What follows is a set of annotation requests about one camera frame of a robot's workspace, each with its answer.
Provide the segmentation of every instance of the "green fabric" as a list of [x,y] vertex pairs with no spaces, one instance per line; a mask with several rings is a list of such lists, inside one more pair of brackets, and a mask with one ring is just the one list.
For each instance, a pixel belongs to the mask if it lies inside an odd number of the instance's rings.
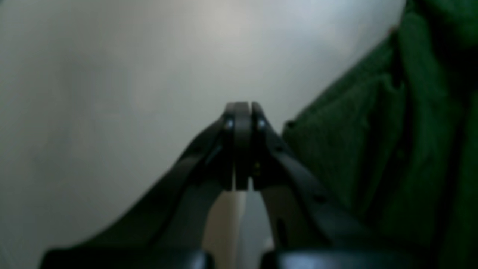
[[478,0],[407,3],[399,29],[284,130],[384,236],[478,268]]

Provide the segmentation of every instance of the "green cloth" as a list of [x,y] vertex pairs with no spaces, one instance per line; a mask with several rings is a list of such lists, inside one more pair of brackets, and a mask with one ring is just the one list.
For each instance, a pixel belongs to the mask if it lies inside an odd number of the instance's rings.
[[478,268],[478,0],[408,1],[401,25],[284,130],[356,216]]

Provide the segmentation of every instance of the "gray wall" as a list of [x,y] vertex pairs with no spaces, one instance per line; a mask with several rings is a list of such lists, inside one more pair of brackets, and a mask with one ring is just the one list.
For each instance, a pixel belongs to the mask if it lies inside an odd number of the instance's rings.
[[[281,130],[386,36],[402,6],[5,0],[0,268],[35,268],[46,249],[114,221],[228,101],[259,101]],[[222,268],[253,268],[267,241],[259,236],[267,235],[265,218],[255,217],[260,199],[224,197],[212,219],[232,235],[221,244],[212,235],[205,245],[224,251]]]

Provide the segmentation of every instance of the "white wall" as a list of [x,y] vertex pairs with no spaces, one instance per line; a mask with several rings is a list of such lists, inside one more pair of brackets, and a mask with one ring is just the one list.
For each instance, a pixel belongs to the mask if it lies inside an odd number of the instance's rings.
[[[228,101],[259,101],[281,130],[386,36],[402,6],[4,0],[0,268],[35,268],[46,249],[78,243],[114,221]],[[221,266],[249,269],[266,223],[250,224],[258,202],[229,199],[226,209],[249,213],[239,257]],[[234,245],[225,248],[236,253]]]

